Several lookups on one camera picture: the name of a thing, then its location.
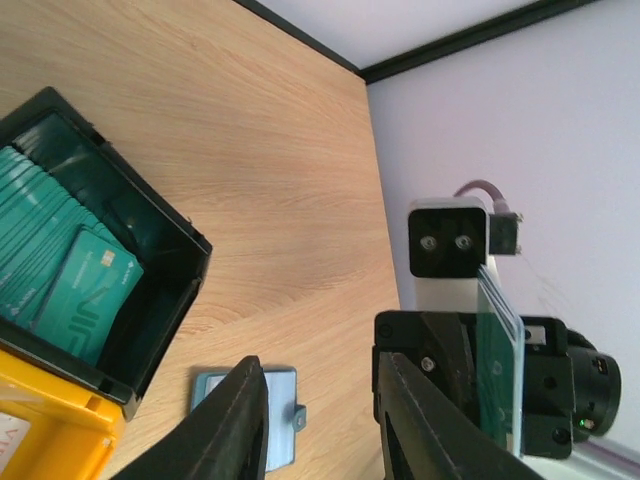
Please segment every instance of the black edge trim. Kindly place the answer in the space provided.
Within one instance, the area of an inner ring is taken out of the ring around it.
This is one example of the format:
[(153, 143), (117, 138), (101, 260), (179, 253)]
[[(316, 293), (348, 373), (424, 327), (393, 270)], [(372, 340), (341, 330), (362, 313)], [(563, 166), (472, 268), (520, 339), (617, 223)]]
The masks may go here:
[(363, 68), (359, 75), (367, 85), (370, 85), (597, 1), (599, 0), (538, 0), (530, 5)]
[(253, 12), (263, 20), (266, 20), (267, 22), (278, 27), (283, 32), (288, 33), (293, 38), (301, 41), (306, 46), (312, 48), (313, 50), (320, 53), (321, 55), (324, 55), (329, 60), (333, 60), (335, 63), (337, 63), (341, 67), (344, 67), (350, 72), (353, 72), (358, 76), (361, 76), (360, 70), (358, 69), (358, 67), (356, 67), (349, 60), (340, 56), (339, 54), (331, 50), (326, 45), (320, 43), (318, 40), (316, 40), (312, 36), (306, 34), (302, 30), (300, 30), (298, 27), (296, 27), (292, 23), (282, 18), (277, 13), (273, 12), (272, 10), (269, 10), (260, 2), (256, 0), (233, 0), (233, 1), (236, 2), (238, 5), (242, 5), (244, 8)]

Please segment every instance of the white label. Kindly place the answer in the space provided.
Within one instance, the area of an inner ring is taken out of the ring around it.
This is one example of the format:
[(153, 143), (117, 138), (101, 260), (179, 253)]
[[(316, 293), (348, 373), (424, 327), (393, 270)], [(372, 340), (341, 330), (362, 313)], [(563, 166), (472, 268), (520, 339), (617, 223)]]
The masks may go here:
[(21, 418), (0, 413), (0, 474), (9, 464), (31, 424)]

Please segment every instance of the white wall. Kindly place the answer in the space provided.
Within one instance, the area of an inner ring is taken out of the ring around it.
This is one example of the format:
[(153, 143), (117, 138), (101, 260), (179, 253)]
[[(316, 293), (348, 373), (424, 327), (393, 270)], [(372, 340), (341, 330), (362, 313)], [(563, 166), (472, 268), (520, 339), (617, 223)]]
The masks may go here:
[(359, 68), (532, 0), (261, 0)]
[(401, 303), (415, 302), (412, 200), (496, 183), (524, 214), (499, 262), (521, 313), (552, 314), (619, 361), (610, 438), (640, 450), (640, 2), (596, 2), (373, 84)]

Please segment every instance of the yellow bin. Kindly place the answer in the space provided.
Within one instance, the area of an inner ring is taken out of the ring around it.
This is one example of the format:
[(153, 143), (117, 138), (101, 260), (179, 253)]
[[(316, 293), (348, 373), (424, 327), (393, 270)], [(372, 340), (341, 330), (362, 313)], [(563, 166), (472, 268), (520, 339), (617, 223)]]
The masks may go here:
[(92, 480), (124, 431), (121, 408), (0, 350), (0, 479)]

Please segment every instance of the light wood tabletop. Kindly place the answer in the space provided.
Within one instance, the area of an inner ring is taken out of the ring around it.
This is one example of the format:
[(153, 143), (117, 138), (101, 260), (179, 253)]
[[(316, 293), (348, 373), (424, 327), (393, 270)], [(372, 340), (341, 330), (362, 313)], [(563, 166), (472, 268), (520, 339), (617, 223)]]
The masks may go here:
[(381, 479), (374, 316), (397, 294), (361, 79), (230, 0), (11, 0), (0, 116), (55, 86), (214, 245), (108, 477), (188, 411), (193, 374), (298, 370), (308, 426), (269, 478)]

